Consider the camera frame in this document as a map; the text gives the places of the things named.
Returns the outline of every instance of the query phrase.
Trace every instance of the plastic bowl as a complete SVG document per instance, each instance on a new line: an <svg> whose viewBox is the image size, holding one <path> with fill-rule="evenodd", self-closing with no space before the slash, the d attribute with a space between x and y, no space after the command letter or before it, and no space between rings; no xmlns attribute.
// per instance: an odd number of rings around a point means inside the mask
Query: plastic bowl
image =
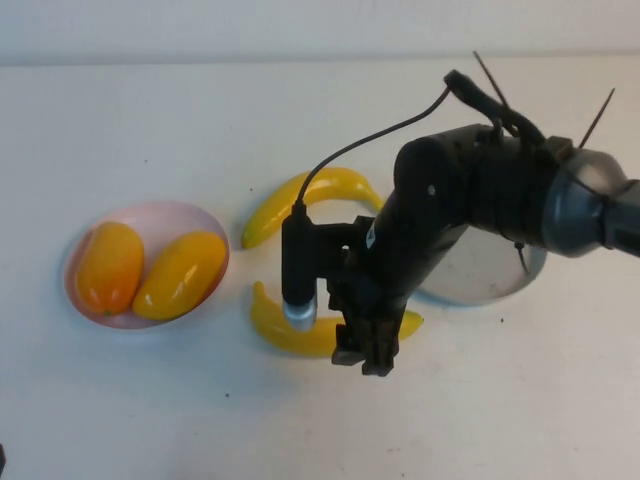
<svg viewBox="0 0 640 480"><path fill-rule="evenodd" d="M190 312L176 319L170 320L169 322L158 322L139 317L131 311L113 316L98 315L86 308L82 300L78 297L74 287L74 276L82 259L82 255L89 244L93 230L101 223L107 221L125 223L138 232L144 243L145 250L144 276L149 272L158 254L171 243L171 241L180 235L194 230L206 230L218 234L224 241L227 253L218 276L200 303ZM228 265L229 240L220 222L210 213L188 203L152 202L115 210L91 225L73 248L67 259L64 267L63 282L71 304L84 317L105 327L138 330L166 325L167 323L184 318L186 315L193 313L218 287L227 271Z"/></svg>

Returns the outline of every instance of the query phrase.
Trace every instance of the plastic banana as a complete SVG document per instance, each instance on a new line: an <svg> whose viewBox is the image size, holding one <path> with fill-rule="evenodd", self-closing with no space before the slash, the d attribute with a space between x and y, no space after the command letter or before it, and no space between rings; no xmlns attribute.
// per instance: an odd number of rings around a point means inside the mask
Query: plastic banana
<svg viewBox="0 0 640 480"><path fill-rule="evenodd" d="M308 173L301 173L285 182L254 212L242 232L243 248L257 247L278 231L291 212L291 205ZM364 202L376 212L384 204L365 177L343 167L320 170L304 196L307 205L328 199Z"/></svg>
<svg viewBox="0 0 640 480"><path fill-rule="evenodd" d="M309 357L330 357L336 345L336 325L344 323L340 317L319 318L309 332L298 332L284 318L280 305L267 296L262 282L253 284L250 315L253 327L271 345ZM423 323L417 313L405 312L398 338L407 338Z"/></svg>

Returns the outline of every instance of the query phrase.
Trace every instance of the plastic fruit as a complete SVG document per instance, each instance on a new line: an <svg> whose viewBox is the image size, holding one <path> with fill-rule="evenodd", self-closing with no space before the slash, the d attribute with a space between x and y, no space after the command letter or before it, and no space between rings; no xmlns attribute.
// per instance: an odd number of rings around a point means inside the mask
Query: plastic fruit
<svg viewBox="0 0 640 480"><path fill-rule="evenodd" d="M94 230L74 278L76 293L99 315L126 311L144 267L144 245L136 231L119 222Z"/></svg>
<svg viewBox="0 0 640 480"><path fill-rule="evenodd" d="M226 256L224 240L213 232L178 237L151 267L133 300L134 313L167 321L193 310L204 300Z"/></svg>
<svg viewBox="0 0 640 480"><path fill-rule="evenodd" d="M251 323L256 331L274 347L297 355L330 357L336 345L336 325L341 317L318 318L308 332L298 332L284 318L282 308L271 300L262 282L253 284ZM413 334L424 320L414 312L405 312L398 338Z"/></svg>
<svg viewBox="0 0 640 480"><path fill-rule="evenodd" d="M308 172L301 173L285 182L254 212L242 232L244 248L257 247L278 231L291 212L291 205L307 174ZM328 199L357 200L369 204L376 212L384 204L366 178L342 167L325 167L320 170L304 196L307 205Z"/></svg>

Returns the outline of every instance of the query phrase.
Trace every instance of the white wall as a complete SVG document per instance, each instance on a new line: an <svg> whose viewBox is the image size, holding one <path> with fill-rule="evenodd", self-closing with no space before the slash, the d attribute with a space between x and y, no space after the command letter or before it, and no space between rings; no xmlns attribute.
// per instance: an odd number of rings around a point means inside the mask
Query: white wall
<svg viewBox="0 0 640 480"><path fill-rule="evenodd" d="M0 0L0 64L629 51L639 20L637 0Z"/></svg>

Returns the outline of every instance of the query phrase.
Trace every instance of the white tabletop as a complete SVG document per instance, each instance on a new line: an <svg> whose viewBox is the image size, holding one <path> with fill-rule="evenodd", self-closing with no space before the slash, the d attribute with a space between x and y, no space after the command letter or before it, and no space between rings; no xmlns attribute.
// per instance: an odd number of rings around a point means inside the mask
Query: white tabletop
<svg viewBox="0 0 640 480"><path fill-rule="evenodd" d="M640 177L640 58L489 60L514 108ZM249 286L279 285L279 240L242 252L272 189L430 104L471 60L0 69L0 443L3 480L635 479L640 261L551 257L482 308L414 301L426 318L384 379L301 360L251 330ZM388 194L408 140L483 121L450 99L340 163ZM109 210L193 202L233 239L227 276L175 328L80 317L65 255ZM359 207L314 207L351 221Z"/></svg>

